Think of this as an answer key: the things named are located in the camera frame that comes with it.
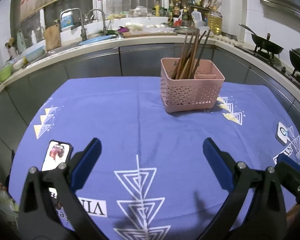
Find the yellow bottle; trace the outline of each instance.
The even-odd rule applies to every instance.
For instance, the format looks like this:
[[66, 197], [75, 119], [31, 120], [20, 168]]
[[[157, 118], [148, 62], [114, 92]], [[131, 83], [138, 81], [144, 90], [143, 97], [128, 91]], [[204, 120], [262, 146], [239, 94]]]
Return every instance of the yellow bottle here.
[[156, 2], [154, 8], [155, 8], [155, 16], [160, 17], [160, 3]]
[[221, 35], [222, 33], [222, 15], [214, 6], [208, 14], [208, 26], [214, 35]]

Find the smartphone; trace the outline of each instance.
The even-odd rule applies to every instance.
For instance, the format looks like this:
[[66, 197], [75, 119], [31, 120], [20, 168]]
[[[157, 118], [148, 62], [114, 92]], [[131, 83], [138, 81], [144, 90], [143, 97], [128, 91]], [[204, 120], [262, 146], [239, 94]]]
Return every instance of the smartphone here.
[[[42, 171], [54, 170], [60, 163], [67, 163], [70, 159], [73, 147], [70, 143], [51, 140], [42, 165]], [[55, 188], [49, 188], [51, 197], [57, 198]]]

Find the blue basin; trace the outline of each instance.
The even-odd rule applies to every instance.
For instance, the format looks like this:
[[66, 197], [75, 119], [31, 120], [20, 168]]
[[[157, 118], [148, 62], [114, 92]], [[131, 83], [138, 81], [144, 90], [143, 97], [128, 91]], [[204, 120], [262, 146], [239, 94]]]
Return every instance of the blue basin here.
[[86, 44], [91, 44], [91, 43], [95, 43], [95, 42], [98, 42], [98, 41], [110, 40], [110, 39], [115, 38], [116, 36], [117, 35], [109, 35], [109, 36], [96, 37], [96, 38], [93, 38], [93, 39], [90, 39], [90, 40], [83, 41], [83, 42], [79, 43], [79, 46], [86, 45]]

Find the kitchen counter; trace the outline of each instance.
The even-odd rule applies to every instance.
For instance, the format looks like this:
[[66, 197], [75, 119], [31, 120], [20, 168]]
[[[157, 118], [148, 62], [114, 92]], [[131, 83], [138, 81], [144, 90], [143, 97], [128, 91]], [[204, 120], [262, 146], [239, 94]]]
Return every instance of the kitchen counter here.
[[[138, 37], [64, 47], [15, 72], [0, 85], [0, 181], [9, 174], [11, 150], [17, 150], [28, 126], [44, 125], [31, 123], [33, 117], [38, 111], [47, 114], [42, 105], [64, 82], [89, 77], [160, 76], [160, 59], [179, 57], [184, 38]], [[212, 60], [226, 82], [267, 86], [300, 133], [300, 90], [277, 70], [215, 38], [208, 39], [202, 58]], [[292, 72], [289, 66], [282, 66]]]
[[[49, 65], [61, 62], [66, 59], [71, 59], [77, 56], [81, 56], [84, 54], [88, 54], [91, 52], [96, 52], [100, 50], [106, 50], [106, 49], [112, 49], [112, 48], [118, 48], [118, 47], [124, 47], [124, 46], [134, 46], [134, 45], [144, 45], [144, 44], [159, 44], [159, 43], [183, 43], [184, 42], [184, 35], [178, 35], [178, 36], [160, 36], [160, 37], [138, 37], [138, 38], [130, 38], [130, 39], [116, 39], [116, 40], [110, 40], [110, 41], [104, 41], [104, 42], [98, 42], [88, 45], [83, 45], [75, 48], [71, 48], [59, 53], [56, 53], [52, 56], [49, 56], [43, 60], [40, 60], [38, 62], [35, 62], [31, 65], [29, 65], [25, 69], [21, 69], [17, 72], [15, 72], [10, 78], [8, 78], [4, 83], [0, 85], [0, 92], [6, 87], [7, 85], [13, 83], [14, 81], [29, 75], [30, 73], [33, 73], [39, 69], [42, 69], [44, 67], [47, 67]], [[278, 73], [276, 70], [271, 68], [269, 65], [263, 63], [262, 61], [258, 60], [257, 58], [241, 51], [238, 48], [235, 48], [234, 45], [231, 45], [229, 43], [217, 40], [215, 38], [209, 38], [208, 45], [215, 45], [219, 48], [222, 48], [226, 51], [229, 51], [230, 53], [233, 53], [237, 55], [238, 57], [250, 62], [252, 65], [256, 66], [266, 74], [268, 74], [270, 77], [272, 77], [274, 80], [276, 80], [279, 84], [281, 84], [287, 91], [289, 91], [299, 102], [300, 102], [300, 90], [298, 90], [288, 79], [286, 79], [284, 76], [282, 76], [280, 73]], [[293, 70], [285, 65], [282, 64], [287, 69], [290, 69], [292, 72]]]

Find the faucet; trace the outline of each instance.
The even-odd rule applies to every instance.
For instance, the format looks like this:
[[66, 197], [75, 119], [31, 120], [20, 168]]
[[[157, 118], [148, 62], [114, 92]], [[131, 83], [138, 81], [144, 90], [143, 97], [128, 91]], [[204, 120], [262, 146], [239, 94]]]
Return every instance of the faucet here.
[[104, 34], [107, 34], [108, 31], [107, 31], [107, 28], [106, 28], [106, 16], [105, 16], [104, 11], [101, 10], [101, 9], [92, 9], [92, 10], [88, 11], [87, 17], [88, 17], [89, 14], [90, 14], [91, 12], [93, 12], [93, 11], [100, 11], [100, 12], [101, 12], [101, 14], [102, 14], [102, 21], [103, 21], [103, 32], [104, 32]]
[[84, 28], [84, 23], [83, 23], [83, 18], [82, 18], [82, 11], [80, 10], [80, 8], [72, 8], [72, 9], [67, 9], [63, 12], [61, 12], [60, 14], [60, 21], [62, 21], [62, 15], [65, 14], [66, 12], [71, 12], [74, 10], [79, 10], [80, 11], [80, 21], [81, 21], [81, 37], [83, 41], [87, 40], [87, 33], [86, 33], [86, 29]]

